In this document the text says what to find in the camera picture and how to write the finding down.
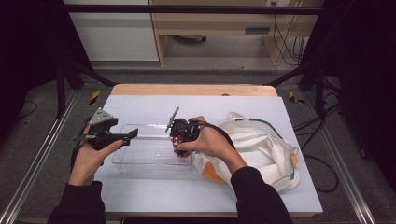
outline person's left hand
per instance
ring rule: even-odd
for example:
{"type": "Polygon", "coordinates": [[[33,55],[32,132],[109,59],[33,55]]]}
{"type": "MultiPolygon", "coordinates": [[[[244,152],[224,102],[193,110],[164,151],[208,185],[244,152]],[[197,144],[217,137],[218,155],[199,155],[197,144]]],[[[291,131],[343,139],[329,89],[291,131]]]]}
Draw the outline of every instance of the person's left hand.
{"type": "Polygon", "coordinates": [[[122,143],[122,140],[118,140],[101,150],[95,150],[90,144],[83,142],[76,156],[68,184],[73,186],[90,186],[93,182],[94,174],[99,169],[103,160],[120,148],[122,143]]]}

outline white tabletop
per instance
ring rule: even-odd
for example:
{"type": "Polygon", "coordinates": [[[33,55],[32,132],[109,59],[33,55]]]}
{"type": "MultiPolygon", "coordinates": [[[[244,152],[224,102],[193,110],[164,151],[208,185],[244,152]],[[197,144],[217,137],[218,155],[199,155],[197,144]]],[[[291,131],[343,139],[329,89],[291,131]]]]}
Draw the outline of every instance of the white tabletop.
{"type": "MultiPolygon", "coordinates": [[[[104,110],[119,124],[111,132],[121,133],[124,124],[166,125],[180,107],[177,118],[203,115],[219,125],[229,112],[270,122],[282,137],[298,146],[282,98],[268,96],[181,96],[181,95],[110,95],[104,110]]],[[[304,157],[298,154],[300,183],[279,192],[290,214],[309,217],[322,212],[304,157]]],[[[95,179],[102,181],[102,199],[106,212],[120,216],[236,216],[236,198],[226,184],[193,175],[164,175],[150,170],[135,171],[141,175],[120,173],[120,166],[110,155],[99,168],[95,179]]]]}

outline hand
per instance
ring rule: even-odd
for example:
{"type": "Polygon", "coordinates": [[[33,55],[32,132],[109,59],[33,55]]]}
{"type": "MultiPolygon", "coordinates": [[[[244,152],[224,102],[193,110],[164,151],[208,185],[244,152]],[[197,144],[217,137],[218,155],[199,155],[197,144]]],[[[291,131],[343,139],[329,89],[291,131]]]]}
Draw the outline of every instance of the hand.
{"type": "Polygon", "coordinates": [[[74,186],[90,186],[93,182],[94,174],[99,169],[102,161],[120,148],[122,143],[122,140],[118,140],[97,151],[87,142],[83,142],[76,156],[76,161],[68,184],[74,186]]]}
{"type": "MultiPolygon", "coordinates": [[[[206,122],[205,118],[202,116],[191,120],[206,122]]],[[[207,156],[217,157],[224,161],[231,174],[239,168],[248,166],[221,133],[205,125],[201,125],[200,129],[201,131],[197,140],[181,143],[177,146],[177,150],[200,150],[207,156]]]]}

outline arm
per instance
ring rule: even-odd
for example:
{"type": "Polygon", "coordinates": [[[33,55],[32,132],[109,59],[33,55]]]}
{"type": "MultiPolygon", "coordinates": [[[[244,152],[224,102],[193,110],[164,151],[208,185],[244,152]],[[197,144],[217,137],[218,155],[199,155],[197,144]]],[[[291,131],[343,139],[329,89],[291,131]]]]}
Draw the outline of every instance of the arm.
{"type": "MultiPolygon", "coordinates": [[[[194,118],[205,121],[204,117],[194,118]]],[[[232,174],[231,183],[237,198],[240,224],[292,223],[288,210],[276,190],[265,184],[258,170],[248,167],[239,153],[215,129],[202,126],[193,142],[182,143],[178,150],[200,150],[224,161],[232,174]]]]}
{"type": "Polygon", "coordinates": [[[106,224],[105,205],[101,198],[102,183],[93,179],[102,161],[120,146],[122,140],[99,151],[89,144],[81,145],[61,202],[48,218],[49,224],[106,224]]]}

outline white cabinet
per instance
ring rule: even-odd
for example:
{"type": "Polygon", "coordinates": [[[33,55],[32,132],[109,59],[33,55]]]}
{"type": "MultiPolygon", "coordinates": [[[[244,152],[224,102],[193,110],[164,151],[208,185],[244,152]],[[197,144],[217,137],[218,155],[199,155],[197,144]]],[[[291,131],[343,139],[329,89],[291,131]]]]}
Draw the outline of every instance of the white cabinet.
{"type": "MultiPolygon", "coordinates": [[[[65,4],[147,5],[147,0],[64,0],[65,4]]],[[[91,61],[158,61],[149,13],[70,13],[91,61]]]]}

